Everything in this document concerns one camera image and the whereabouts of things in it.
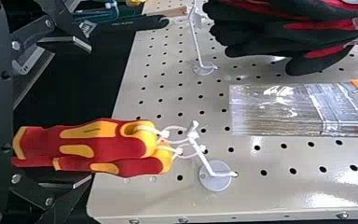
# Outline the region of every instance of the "clear plastic bag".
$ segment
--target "clear plastic bag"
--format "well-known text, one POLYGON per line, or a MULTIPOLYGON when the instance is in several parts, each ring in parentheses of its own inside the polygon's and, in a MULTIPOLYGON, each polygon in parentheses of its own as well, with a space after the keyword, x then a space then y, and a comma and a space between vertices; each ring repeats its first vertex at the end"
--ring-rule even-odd
POLYGON ((358 136, 358 89, 350 82, 232 85, 234 134, 358 136))

